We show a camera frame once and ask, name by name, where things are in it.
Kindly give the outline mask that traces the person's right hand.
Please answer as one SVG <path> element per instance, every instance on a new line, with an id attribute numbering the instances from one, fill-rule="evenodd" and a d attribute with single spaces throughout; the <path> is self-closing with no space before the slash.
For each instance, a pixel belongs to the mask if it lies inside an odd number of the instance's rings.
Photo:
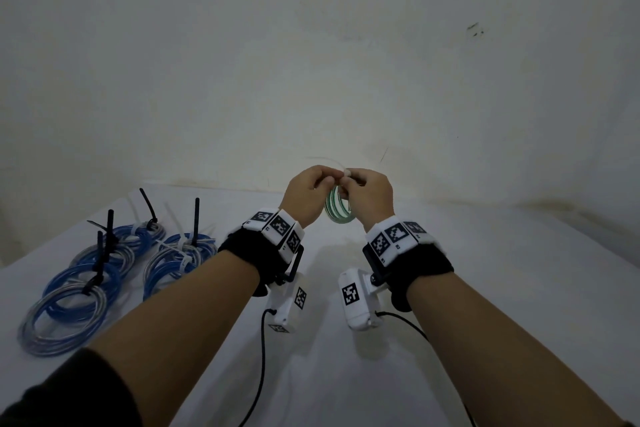
<path id="1" fill-rule="evenodd" d="M 375 224 L 395 215 L 393 188 L 387 176 L 374 171 L 374 196 L 368 202 L 349 201 L 349 205 L 365 233 L 369 232 Z"/>

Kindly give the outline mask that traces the black sleeve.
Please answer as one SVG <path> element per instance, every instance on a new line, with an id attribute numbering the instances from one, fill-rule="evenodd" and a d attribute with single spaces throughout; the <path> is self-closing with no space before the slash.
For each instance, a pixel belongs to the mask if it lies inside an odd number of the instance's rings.
<path id="1" fill-rule="evenodd" d="M 0 414 L 0 427 L 143 427 L 129 388 L 96 352 L 74 353 Z"/>

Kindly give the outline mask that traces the black wristband with marker tags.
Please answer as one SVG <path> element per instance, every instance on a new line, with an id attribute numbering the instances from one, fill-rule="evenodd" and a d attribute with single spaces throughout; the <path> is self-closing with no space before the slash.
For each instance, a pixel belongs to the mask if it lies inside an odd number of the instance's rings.
<path id="1" fill-rule="evenodd" d="M 452 273 L 452 263 L 438 242 L 416 221 L 391 216 L 365 234 L 363 253 L 374 277 L 374 285 L 386 284 L 393 307 L 411 312 L 408 287 L 418 277 Z"/>
<path id="2" fill-rule="evenodd" d="M 253 297 L 268 295 L 268 287 L 294 281 L 304 247 L 305 230 L 285 210 L 261 208 L 233 229 L 218 248 L 254 266 L 260 276 Z"/>

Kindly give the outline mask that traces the person's left forearm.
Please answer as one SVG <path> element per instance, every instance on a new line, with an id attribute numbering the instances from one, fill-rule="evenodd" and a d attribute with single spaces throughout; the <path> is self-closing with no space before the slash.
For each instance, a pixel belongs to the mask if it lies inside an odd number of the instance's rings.
<path id="1" fill-rule="evenodd" d="M 260 283 L 228 251 L 141 303 L 89 348 L 115 370 L 143 427 L 168 427 Z"/>

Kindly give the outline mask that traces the person's left hand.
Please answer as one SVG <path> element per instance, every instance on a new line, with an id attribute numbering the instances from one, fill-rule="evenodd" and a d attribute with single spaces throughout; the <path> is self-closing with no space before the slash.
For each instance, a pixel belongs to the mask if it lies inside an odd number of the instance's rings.
<path id="1" fill-rule="evenodd" d="M 306 229 L 321 215 L 326 198 L 331 191 L 303 189 L 300 174 L 298 174 L 289 182 L 279 209 L 284 210 L 299 222 L 303 229 Z"/>

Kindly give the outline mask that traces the person's right forearm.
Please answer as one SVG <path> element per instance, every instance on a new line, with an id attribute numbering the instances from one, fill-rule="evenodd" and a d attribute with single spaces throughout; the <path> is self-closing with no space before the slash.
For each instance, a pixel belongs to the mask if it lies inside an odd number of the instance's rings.
<path id="1" fill-rule="evenodd" d="M 407 300 L 480 427 L 628 427 L 540 341 L 454 273 Z"/>

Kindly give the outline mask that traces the white zip tie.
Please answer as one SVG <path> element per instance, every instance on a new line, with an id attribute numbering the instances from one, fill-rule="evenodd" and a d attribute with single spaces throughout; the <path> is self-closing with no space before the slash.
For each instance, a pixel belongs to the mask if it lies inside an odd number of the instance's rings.
<path id="1" fill-rule="evenodd" d="M 344 173 L 344 176 L 351 177 L 351 171 L 342 163 L 340 163 L 338 160 L 335 160 L 326 156 L 305 156 L 304 158 L 315 160 L 315 161 L 330 162 L 331 164 L 335 164 L 337 169 L 342 170 L 342 172 Z"/>
<path id="2" fill-rule="evenodd" d="M 156 254 L 152 257 L 153 267 L 160 266 L 167 262 L 178 262 L 177 271 L 170 273 L 172 278 L 180 278 L 186 272 L 188 266 L 197 268 L 202 263 L 202 255 L 198 248 L 183 243 L 165 243 L 160 241 Z"/>

